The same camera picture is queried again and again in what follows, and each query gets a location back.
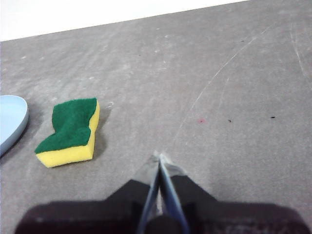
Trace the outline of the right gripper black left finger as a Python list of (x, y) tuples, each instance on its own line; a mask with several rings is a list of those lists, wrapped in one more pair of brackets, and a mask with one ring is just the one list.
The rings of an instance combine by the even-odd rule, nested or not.
[(29, 209), (17, 234), (134, 234), (158, 174), (154, 152), (135, 175), (104, 200), (53, 201)]

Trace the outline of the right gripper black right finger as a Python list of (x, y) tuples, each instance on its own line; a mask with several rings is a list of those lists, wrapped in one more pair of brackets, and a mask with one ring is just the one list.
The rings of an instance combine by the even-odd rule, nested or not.
[(306, 234), (300, 214), (272, 203), (219, 201), (164, 154), (159, 156), (168, 212), (188, 234)]

